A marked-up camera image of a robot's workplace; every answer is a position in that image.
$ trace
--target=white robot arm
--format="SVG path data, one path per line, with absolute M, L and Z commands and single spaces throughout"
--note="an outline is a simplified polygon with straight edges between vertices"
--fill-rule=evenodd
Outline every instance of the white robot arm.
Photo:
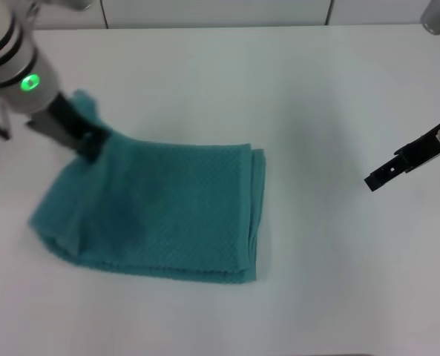
M 74 10 L 89 5 L 86 0 L 46 2 Z M 61 93 L 55 70 L 32 37 L 30 17 L 38 3 L 31 2 L 28 10 L 17 13 L 0 0 L 0 100 L 12 111 L 28 115 L 33 130 L 96 159 L 108 133 L 80 116 Z M 10 133 L 0 127 L 0 136 L 9 139 Z

